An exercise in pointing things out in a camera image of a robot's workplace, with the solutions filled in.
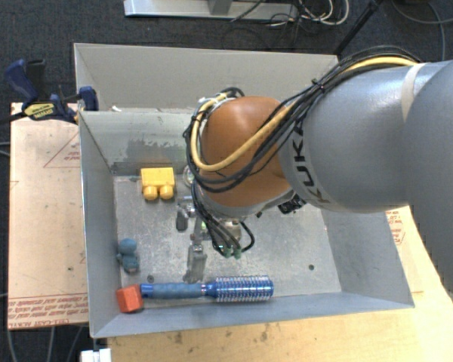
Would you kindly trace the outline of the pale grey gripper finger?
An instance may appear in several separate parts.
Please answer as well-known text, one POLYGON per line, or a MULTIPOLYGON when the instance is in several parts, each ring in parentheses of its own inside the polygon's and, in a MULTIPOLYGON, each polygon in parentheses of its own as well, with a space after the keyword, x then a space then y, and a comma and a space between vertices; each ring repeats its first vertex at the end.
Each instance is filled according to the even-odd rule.
POLYGON ((185 283, 198 283, 203 280, 205 264, 208 255, 201 244, 191 244, 188 249, 186 273, 183 276, 185 283))
POLYGON ((196 207, 192 197, 181 198, 177 202, 177 215, 175 220, 176 229, 185 232, 188 228, 189 219, 196 216, 196 207))

